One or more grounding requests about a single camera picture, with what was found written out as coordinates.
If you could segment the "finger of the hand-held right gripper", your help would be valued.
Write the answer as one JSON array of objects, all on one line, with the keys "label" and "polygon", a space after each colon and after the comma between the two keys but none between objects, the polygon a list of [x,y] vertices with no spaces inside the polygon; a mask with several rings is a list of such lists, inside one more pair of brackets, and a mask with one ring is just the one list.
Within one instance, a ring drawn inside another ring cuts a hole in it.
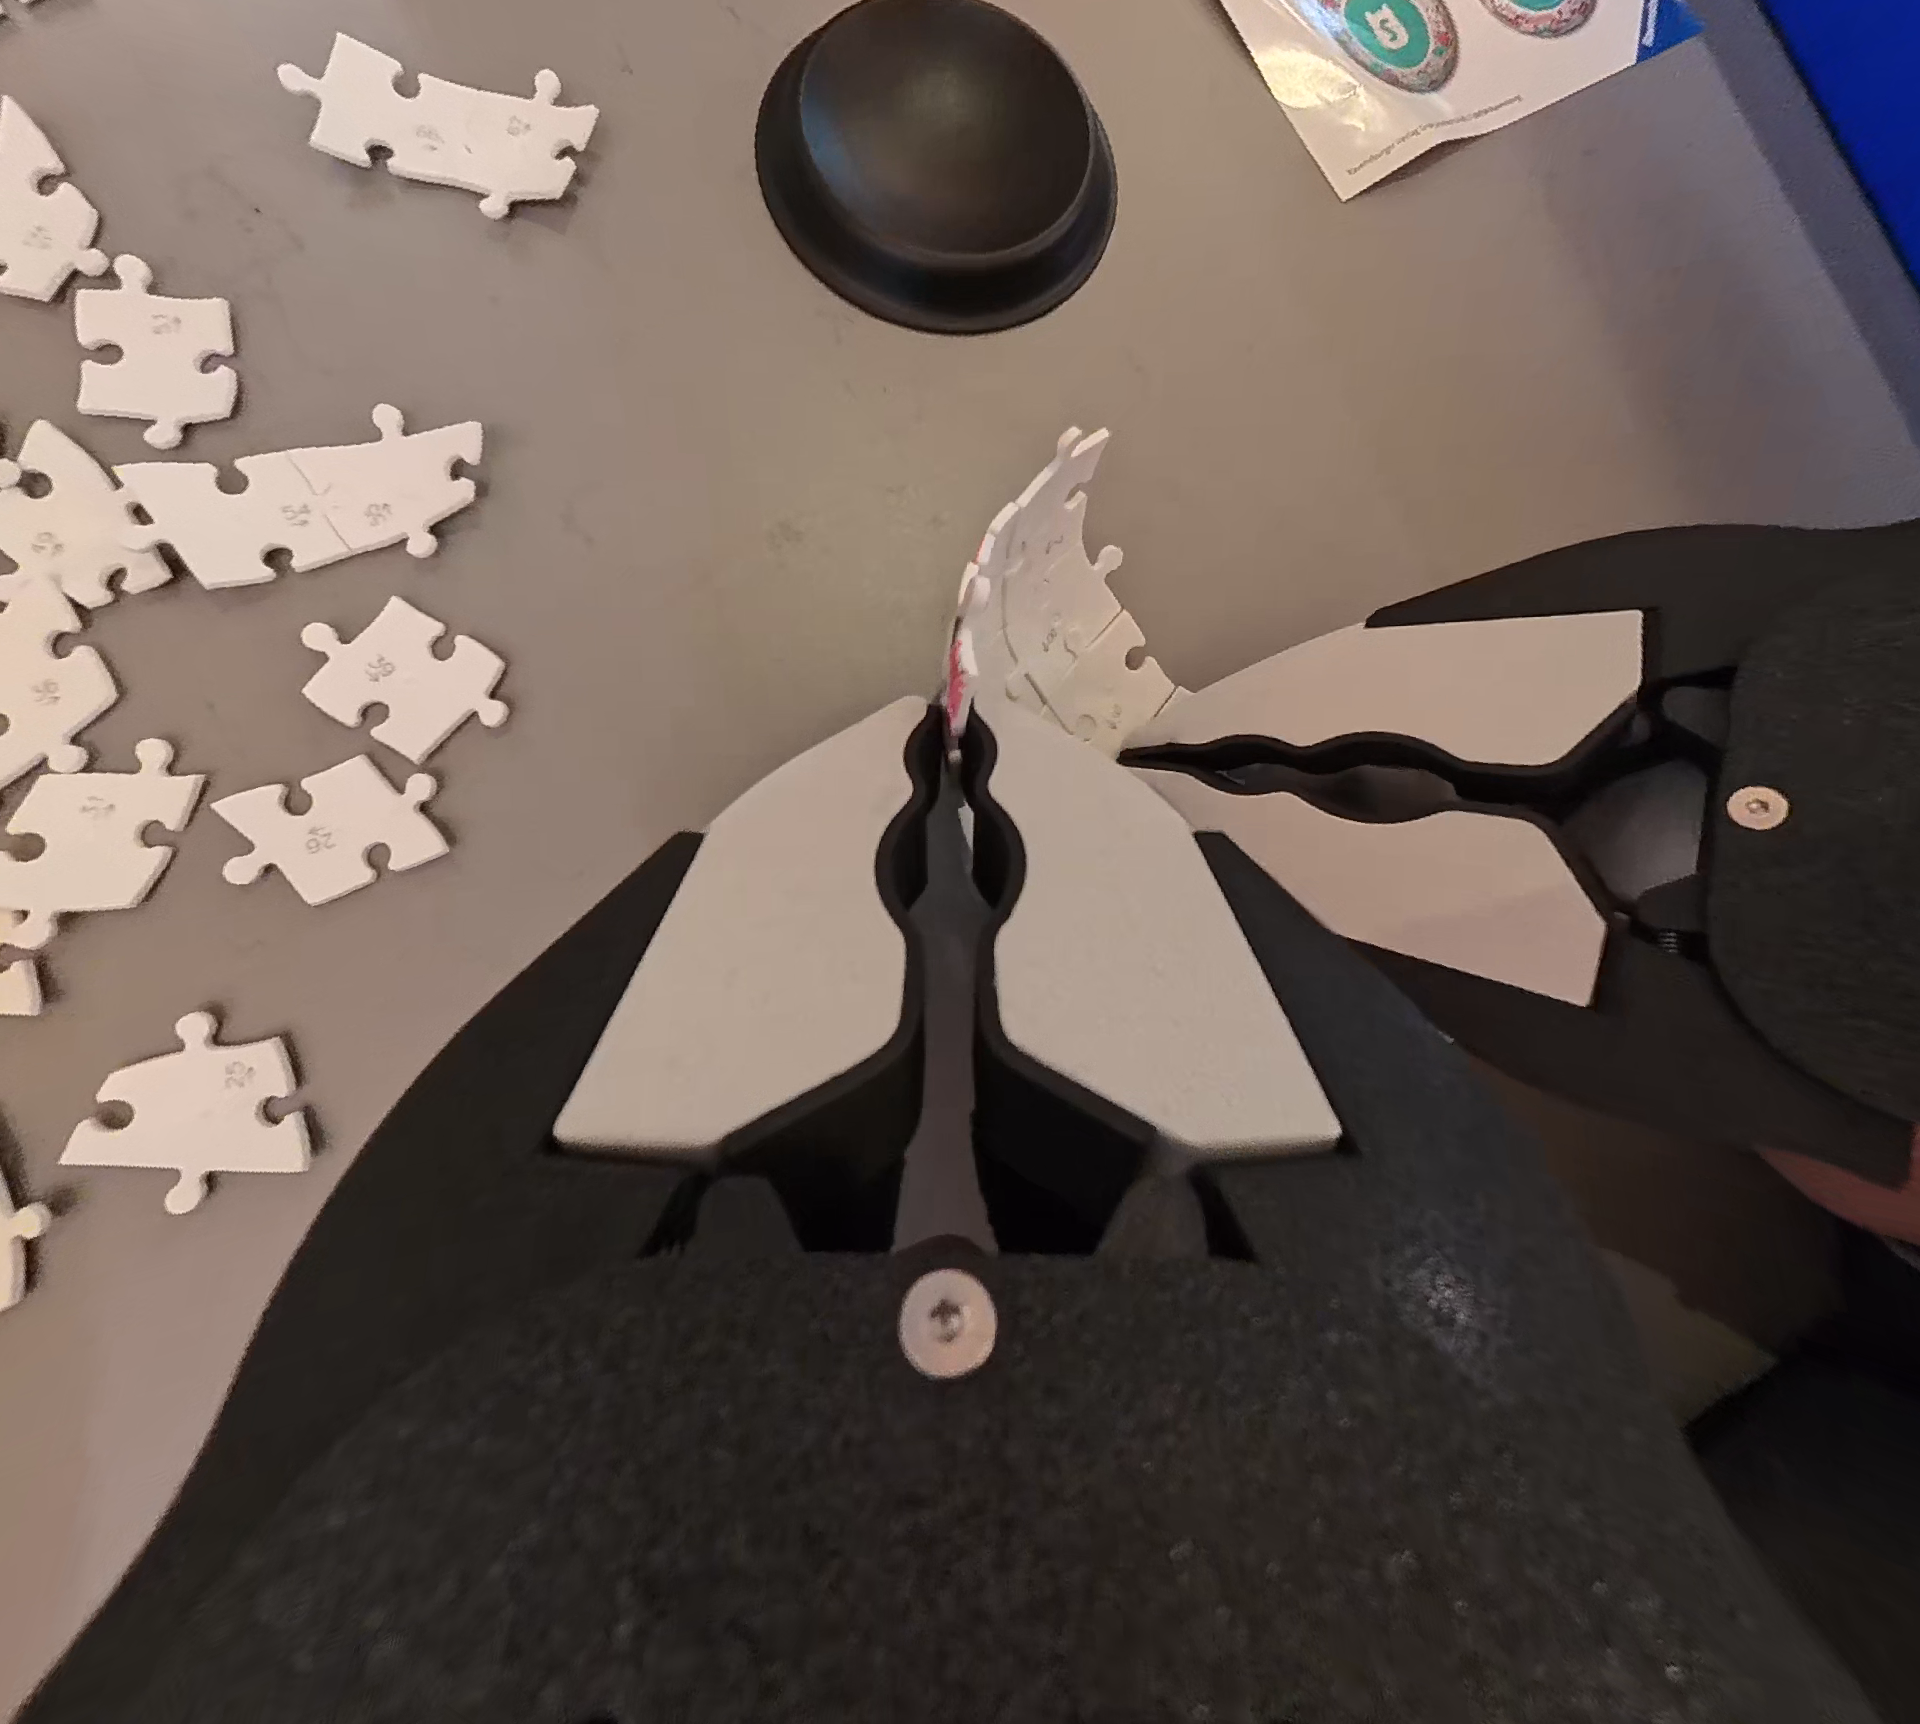
[{"label": "finger of the hand-held right gripper", "polygon": [[1344,629],[1168,702],[1118,760],[1537,775],[1617,725],[1643,680],[1638,610]]},{"label": "finger of the hand-held right gripper", "polygon": [[1545,821],[1383,756],[1122,756],[1347,943],[1588,1006],[1608,918]]}]

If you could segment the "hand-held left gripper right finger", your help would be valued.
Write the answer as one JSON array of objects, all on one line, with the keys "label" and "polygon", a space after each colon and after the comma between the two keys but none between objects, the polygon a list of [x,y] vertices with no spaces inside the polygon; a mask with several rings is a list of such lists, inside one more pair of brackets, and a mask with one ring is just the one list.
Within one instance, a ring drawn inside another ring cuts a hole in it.
[{"label": "hand-held left gripper right finger", "polygon": [[959,783],[986,906],[972,1141],[998,1251],[1095,1251],[1161,1169],[1335,1152],[1339,1116],[1172,805],[1021,715],[972,715]]}]

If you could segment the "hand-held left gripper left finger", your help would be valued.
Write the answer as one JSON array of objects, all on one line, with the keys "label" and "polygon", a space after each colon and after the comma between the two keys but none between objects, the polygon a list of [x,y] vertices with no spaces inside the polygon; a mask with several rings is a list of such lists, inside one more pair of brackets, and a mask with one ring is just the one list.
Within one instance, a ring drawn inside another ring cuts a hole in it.
[{"label": "hand-held left gripper left finger", "polygon": [[929,818],[946,725],[898,699],[707,825],[552,1137],[768,1180],[807,1251],[887,1251],[924,1108]]}]

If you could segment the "curved assembled puzzle section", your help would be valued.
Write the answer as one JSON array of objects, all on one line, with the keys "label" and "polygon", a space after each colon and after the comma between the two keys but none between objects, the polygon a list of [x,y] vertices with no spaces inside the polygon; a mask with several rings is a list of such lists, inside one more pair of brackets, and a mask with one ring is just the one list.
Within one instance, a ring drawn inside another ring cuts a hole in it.
[{"label": "curved assembled puzzle section", "polygon": [[1089,552],[1089,485],[1108,443],[1108,429],[1066,429],[964,566],[940,699],[952,762],[972,723],[1008,710],[1108,756],[1156,747],[1161,721],[1186,699],[1113,594],[1122,549]]}]

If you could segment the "spread of white puzzle pieces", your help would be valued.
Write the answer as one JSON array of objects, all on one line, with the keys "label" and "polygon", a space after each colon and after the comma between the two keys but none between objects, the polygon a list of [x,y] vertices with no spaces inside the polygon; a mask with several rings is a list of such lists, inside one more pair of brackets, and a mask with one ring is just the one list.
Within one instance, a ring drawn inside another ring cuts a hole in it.
[{"label": "spread of white puzzle pieces", "polygon": [[[274,68],[282,89],[313,100],[308,144],[369,169],[472,194],[489,224],[517,203],[562,202],[592,144],[598,106],[566,106],[562,77],[541,68],[528,93],[497,93],[414,74],[400,58],[333,33],[319,74]],[[239,403],[235,325],[227,297],[159,293],[154,270],[98,244],[98,206],[29,109],[3,97],[3,297],[59,304],[73,279],[73,343],[84,416],[139,424],[151,450],[174,450],[201,424],[229,421]],[[80,742],[123,688],[87,644],[84,611],[151,594],[175,574],[205,589],[273,584],[274,559],[304,574],[353,556],[440,549],[440,526],[476,500],[472,470],[487,429],[472,421],[409,429],[375,404],[366,443],[247,456],[231,463],[98,463],[50,421],[34,421],[3,459],[3,790],[29,780],[3,828],[3,1018],[45,1006],[38,954],[73,915],[139,908],[166,875],[175,840],[205,802],[205,773],[175,768],[175,745],[139,740],[131,770],[101,770]],[[301,644],[322,655],[304,699],[357,730],[384,709],[371,742],[420,768],[467,723],[501,725],[504,660],[472,636],[401,596],[342,639],[307,623]],[[215,802],[247,850],[222,865],[229,885],[282,875],[301,901],[327,906],[369,890],[382,873],[418,873],[449,856],[429,815],[440,784],[410,773],[393,783],[371,754],[304,775],[301,802],[282,783]],[[108,1073],[95,1114],[62,1147],[69,1169],[165,1174],[162,1207],[205,1207],[227,1177],[291,1177],[315,1161],[307,1108],[293,1104],[298,1067],[286,1039],[222,1043],[215,1010],[187,1013],[159,1058]]]}]

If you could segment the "black round puzzle stand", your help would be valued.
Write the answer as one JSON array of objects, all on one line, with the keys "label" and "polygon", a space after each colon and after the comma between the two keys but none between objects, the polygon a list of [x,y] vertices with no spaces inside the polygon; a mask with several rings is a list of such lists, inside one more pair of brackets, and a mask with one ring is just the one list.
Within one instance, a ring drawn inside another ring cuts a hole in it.
[{"label": "black round puzzle stand", "polygon": [[1117,159],[1093,100],[991,0],[860,0],[803,33],[761,93],[755,169],[815,283],[940,336],[1055,312],[1117,225]]}]

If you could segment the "person's right hand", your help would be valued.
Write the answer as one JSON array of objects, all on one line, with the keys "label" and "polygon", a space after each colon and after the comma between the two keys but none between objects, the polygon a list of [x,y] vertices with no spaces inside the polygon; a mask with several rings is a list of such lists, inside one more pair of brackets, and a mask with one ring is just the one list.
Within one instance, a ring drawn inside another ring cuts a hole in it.
[{"label": "person's right hand", "polygon": [[1916,1132],[1912,1132],[1907,1174],[1900,1186],[1859,1177],[1831,1161],[1762,1150],[1762,1161],[1776,1169],[1812,1204],[1880,1236],[1902,1251],[1916,1256]]}]

